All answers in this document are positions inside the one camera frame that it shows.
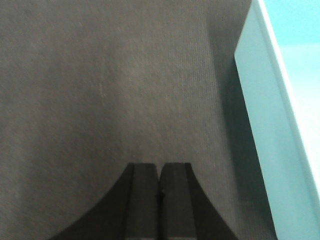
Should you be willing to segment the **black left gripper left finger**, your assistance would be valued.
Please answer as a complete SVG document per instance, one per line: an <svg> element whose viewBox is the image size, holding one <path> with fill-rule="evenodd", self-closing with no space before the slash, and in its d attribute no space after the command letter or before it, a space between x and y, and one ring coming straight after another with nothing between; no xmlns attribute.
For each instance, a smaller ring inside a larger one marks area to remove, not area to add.
<svg viewBox="0 0 320 240"><path fill-rule="evenodd" d="M107 194L54 240L157 240L159 182L152 163L129 163Z"/></svg>

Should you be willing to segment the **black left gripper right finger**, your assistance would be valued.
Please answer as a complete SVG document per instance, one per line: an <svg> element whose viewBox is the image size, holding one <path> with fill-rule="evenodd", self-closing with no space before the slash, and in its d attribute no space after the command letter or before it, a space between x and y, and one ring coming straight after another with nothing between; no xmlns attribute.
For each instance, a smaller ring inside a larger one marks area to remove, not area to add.
<svg viewBox="0 0 320 240"><path fill-rule="evenodd" d="M236 240L198 182L190 163L166 163L161 171L161 240Z"/></svg>

